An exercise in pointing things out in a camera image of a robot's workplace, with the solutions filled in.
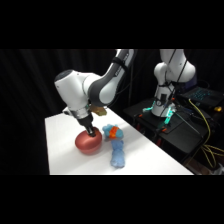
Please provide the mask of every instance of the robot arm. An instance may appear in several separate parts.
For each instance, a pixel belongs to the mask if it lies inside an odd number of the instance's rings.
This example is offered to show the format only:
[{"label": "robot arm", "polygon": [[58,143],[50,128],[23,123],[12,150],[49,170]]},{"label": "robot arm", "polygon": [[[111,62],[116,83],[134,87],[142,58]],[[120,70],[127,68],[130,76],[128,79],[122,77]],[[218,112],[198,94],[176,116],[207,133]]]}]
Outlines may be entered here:
[{"label": "robot arm", "polygon": [[187,61],[183,49],[160,49],[160,55],[163,63],[155,68],[158,87],[152,113],[157,117],[170,117],[169,111],[175,111],[175,105],[169,101],[175,93],[171,82],[186,83],[194,77],[196,70]]},{"label": "robot arm", "polygon": [[88,100],[98,107],[109,105],[115,98],[117,89],[125,73],[131,67],[137,49],[118,49],[108,71],[103,77],[93,73],[68,70],[55,78],[55,86],[62,100],[67,104],[64,113],[74,116],[87,133],[94,137],[93,116]]}]

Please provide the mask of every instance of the blue plush toy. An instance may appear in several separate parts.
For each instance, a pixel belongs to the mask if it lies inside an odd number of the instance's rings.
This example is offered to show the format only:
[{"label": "blue plush toy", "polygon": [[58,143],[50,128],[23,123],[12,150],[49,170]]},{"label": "blue plush toy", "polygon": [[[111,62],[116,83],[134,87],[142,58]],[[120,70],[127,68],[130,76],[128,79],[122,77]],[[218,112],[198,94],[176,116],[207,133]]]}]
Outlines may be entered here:
[{"label": "blue plush toy", "polygon": [[112,160],[110,162],[111,166],[115,168],[125,167],[124,152],[123,152],[124,142],[113,140],[111,141],[111,144],[113,147]]},{"label": "blue plush toy", "polygon": [[103,127],[103,131],[107,139],[112,140],[111,144],[113,147],[112,160],[110,162],[111,166],[115,168],[123,168],[125,166],[124,160],[124,142],[119,141],[124,137],[123,131],[118,128],[117,125],[110,125]]}]

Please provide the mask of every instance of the black background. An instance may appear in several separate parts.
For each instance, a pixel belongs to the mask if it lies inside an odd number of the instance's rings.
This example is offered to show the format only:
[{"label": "black background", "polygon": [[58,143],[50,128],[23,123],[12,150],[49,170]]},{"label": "black background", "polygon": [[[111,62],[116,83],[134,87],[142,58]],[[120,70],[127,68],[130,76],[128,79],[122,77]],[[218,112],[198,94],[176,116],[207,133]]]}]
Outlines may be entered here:
[{"label": "black background", "polygon": [[[185,53],[199,79],[224,92],[224,49],[185,49]],[[115,54],[112,49],[0,50],[0,174],[49,174],[44,119],[66,107],[54,78],[67,69],[104,75]],[[159,49],[139,49],[130,105],[154,96],[154,68],[160,62]],[[130,77],[129,72],[125,85]],[[128,99],[129,90],[112,107],[122,117]]]}]

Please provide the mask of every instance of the red bowl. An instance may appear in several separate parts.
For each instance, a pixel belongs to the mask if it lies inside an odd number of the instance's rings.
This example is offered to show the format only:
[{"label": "red bowl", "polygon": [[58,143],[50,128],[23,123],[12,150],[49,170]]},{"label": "red bowl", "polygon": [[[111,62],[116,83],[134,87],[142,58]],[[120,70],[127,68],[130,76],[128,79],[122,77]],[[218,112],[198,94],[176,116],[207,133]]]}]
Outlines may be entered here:
[{"label": "red bowl", "polygon": [[86,131],[83,131],[75,140],[76,147],[83,154],[93,154],[96,152],[102,143],[103,136],[97,128],[94,128],[96,132],[95,137],[90,137]]}]

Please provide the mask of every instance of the orange toy part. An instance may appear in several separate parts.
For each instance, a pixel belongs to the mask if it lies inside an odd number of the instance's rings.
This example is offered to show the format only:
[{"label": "orange toy part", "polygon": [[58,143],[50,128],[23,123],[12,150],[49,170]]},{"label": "orange toy part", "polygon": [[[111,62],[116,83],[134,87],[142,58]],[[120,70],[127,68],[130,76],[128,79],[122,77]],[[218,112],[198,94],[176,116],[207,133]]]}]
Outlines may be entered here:
[{"label": "orange toy part", "polygon": [[110,136],[109,138],[112,138],[112,139],[115,139],[116,138],[116,133],[117,133],[117,130],[119,128],[118,127],[113,127],[111,130],[110,130]]}]

